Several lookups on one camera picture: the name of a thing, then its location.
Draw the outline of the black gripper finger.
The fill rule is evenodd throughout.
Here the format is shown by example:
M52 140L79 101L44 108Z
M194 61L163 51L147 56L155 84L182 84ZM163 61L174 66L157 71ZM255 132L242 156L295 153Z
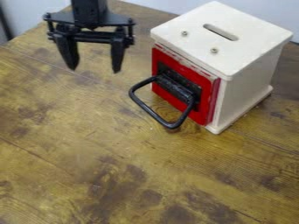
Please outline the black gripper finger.
M122 32L116 34L111 42L112 69L116 74L122 70L122 63L126 54L126 36Z
M72 37L64 36L62 34L54 35L54 40L60 52L60 56L71 70L75 70L80 63L80 55L78 42Z

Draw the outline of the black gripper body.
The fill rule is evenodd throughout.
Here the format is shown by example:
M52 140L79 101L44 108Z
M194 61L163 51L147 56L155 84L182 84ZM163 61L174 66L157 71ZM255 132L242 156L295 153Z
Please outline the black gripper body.
M55 35L72 37L79 42L110 44L114 37L124 39L126 47L135 43L131 17L108 9L108 0L71 0L71 10L46 13L48 40Z

